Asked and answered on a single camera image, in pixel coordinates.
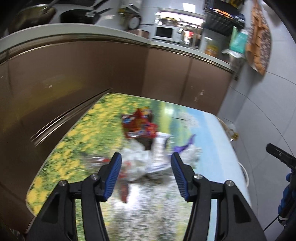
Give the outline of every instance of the white microwave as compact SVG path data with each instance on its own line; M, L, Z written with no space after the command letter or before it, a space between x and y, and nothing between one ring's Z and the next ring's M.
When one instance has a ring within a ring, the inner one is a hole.
M178 33L180 27L156 25L153 39L165 40L169 42L180 42L182 35Z

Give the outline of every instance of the metal screw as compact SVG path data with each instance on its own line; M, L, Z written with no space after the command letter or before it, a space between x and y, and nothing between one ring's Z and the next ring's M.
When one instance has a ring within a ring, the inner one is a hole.
M92 180L97 180L99 178L98 174L94 173L94 174L91 174L91 179Z
M234 186L234 182L231 181L231 180L227 180L226 185L229 186L229 187L232 187L232 186Z
M203 178L203 176L201 174L197 173L197 174L194 175L194 178L197 179L197 180L200 180L200 179Z
M67 181L66 180L60 180L59 181L59 185L60 186L65 186L67 184Z

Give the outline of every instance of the power cord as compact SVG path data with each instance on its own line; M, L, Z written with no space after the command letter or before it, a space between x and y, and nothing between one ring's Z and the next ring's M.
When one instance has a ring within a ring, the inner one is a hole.
M263 232L270 226L270 225L272 225L272 223L275 221L275 220L277 220L278 219L278 217L279 217L279 215L269 224L269 225L267 225L267 227L265 228L265 229L263 229Z

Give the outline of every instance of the black pan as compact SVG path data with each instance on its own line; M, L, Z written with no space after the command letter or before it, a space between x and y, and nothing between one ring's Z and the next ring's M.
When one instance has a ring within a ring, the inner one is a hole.
M112 8L104 9L100 12L95 12L101 5L109 0L103 0L93 6L93 10L87 9L73 9L66 12L63 12L60 15L61 23L86 23L86 24L95 24L99 19L101 14L111 10Z

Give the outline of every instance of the round dial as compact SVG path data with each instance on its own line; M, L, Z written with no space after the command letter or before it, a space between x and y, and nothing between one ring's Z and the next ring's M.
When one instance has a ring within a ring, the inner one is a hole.
M140 17L132 17L129 21L128 21L128 28L131 30L137 29L140 25Z

